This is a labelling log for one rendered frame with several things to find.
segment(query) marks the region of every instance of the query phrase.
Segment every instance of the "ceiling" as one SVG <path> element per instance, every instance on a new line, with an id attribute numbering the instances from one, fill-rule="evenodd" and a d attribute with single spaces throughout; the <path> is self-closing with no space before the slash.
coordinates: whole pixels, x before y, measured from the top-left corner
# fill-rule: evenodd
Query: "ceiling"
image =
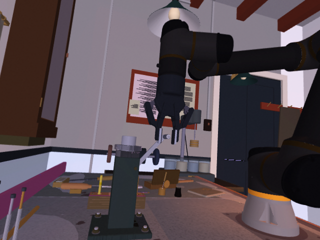
<path id="1" fill-rule="evenodd" d="M 213 0 L 213 1 L 237 8 L 244 0 Z M 286 13 L 294 9 L 296 6 L 301 4 L 303 1 L 304 0 L 268 0 L 254 13 L 278 20 L 279 18 L 284 16 Z M 319 17 L 320 17 L 320 11 L 310 16 L 306 20 L 300 22 L 297 25 L 303 27 Z"/>

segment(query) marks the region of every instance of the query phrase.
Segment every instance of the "door frame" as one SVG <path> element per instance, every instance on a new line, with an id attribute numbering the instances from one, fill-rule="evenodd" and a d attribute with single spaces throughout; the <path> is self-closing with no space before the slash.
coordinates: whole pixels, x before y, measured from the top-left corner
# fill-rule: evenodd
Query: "door frame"
<path id="1" fill-rule="evenodd" d="M 288 76 L 269 71 L 250 72 L 253 76 L 281 82 L 281 104 L 288 107 Z M 212 103 L 212 129 L 211 129 L 211 160 L 210 173 L 217 177 L 218 154 L 218 126 L 219 126 L 219 101 L 220 101 L 220 76 L 213 76 L 213 103 Z"/>

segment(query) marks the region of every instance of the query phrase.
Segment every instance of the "black wall trim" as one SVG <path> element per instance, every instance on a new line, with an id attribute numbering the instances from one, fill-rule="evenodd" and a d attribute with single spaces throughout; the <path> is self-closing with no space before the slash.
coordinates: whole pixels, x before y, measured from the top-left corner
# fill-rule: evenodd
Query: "black wall trim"
<path id="1" fill-rule="evenodd" d="M 27 157 L 31 157 L 39 154 L 50 153 L 50 152 L 73 153 L 73 154 L 97 154 L 97 155 L 107 155 L 108 153 L 107 150 L 47 146 L 47 147 L 37 147 L 37 148 L 24 149 L 24 150 L 0 152 L 0 163 L 15 160 L 15 159 L 27 158 Z M 160 154 L 161 159 L 164 159 L 165 157 L 177 158 L 180 156 Z M 189 158 L 201 159 L 201 161 L 210 162 L 210 157 L 189 156 Z"/>

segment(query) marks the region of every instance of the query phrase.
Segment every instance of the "pendant lamp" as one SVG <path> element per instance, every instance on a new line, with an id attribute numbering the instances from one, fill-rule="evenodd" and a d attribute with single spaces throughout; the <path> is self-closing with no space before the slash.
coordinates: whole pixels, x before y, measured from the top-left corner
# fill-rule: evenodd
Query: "pendant lamp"
<path id="1" fill-rule="evenodd" d="M 180 19 L 186 22 L 190 31 L 198 32 L 200 30 L 198 17 L 184 8 L 178 0 L 172 0 L 167 6 L 153 12 L 147 20 L 147 25 L 150 31 L 160 38 L 162 27 L 172 19 Z"/>
<path id="2" fill-rule="evenodd" d="M 257 83 L 258 80 L 249 73 L 232 74 L 231 84 L 236 86 L 248 86 Z"/>

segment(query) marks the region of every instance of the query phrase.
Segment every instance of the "dark blue door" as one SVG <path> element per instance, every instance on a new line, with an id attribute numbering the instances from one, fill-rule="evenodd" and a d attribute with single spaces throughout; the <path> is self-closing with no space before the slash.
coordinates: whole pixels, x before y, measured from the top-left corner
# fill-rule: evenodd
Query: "dark blue door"
<path id="1" fill-rule="evenodd" d="M 278 146 L 279 112 L 260 109 L 260 102 L 281 104 L 280 81 L 254 77 L 258 82 L 249 86 L 220 77 L 216 177 L 244 187 L 246 195 L 249 150 Z"/>

